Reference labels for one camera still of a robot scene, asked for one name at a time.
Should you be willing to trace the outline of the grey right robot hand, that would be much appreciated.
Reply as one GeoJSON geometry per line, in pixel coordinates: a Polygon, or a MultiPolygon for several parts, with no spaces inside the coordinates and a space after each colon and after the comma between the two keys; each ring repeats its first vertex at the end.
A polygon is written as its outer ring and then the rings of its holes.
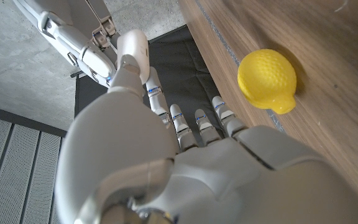
{"type": "Polygon", "coordinates": [[[73,66],[109,87],[116,72],[117,34],[103,0],[14,0],[42,36],[73,66]]]}

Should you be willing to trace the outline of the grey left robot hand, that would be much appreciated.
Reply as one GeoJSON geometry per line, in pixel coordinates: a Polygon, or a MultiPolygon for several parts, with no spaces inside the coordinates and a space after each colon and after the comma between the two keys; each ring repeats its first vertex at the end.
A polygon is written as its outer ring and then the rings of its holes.
{"type": "Polygon", "coordinates": [[[62,223],[358,223],[358,192],[323,156],[273,128],[227,117],[227,138],[179,151],[142,102],[135,58],[119,66],[62,145],[62,223]]]}

